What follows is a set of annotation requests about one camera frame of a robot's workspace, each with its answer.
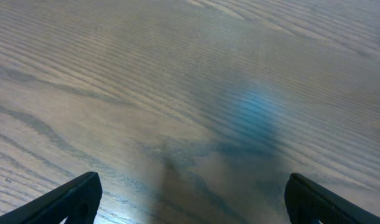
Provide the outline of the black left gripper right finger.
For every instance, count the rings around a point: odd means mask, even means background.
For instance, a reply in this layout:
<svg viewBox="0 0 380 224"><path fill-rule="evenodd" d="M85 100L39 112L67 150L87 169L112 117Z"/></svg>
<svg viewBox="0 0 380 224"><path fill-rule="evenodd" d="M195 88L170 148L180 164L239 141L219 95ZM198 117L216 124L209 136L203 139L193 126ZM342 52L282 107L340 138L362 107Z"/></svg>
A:
<svg viewBox="0 0 380 224"><path fill-rule="evenodd" d="M299 173L290 174L284 201L292 224L380 224L380 217Z"/></svg>

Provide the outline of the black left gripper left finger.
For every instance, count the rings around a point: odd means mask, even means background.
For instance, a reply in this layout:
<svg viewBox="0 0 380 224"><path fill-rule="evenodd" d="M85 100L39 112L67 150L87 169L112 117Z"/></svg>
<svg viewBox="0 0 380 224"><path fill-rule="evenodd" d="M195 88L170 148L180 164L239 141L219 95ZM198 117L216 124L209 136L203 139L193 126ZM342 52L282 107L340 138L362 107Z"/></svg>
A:
<svg viewBox="0 0 380 224"><path fill-rule="evenodd" d="M102 198L96 172L86 172L0 216L0 224L93 224Z"/></svg>

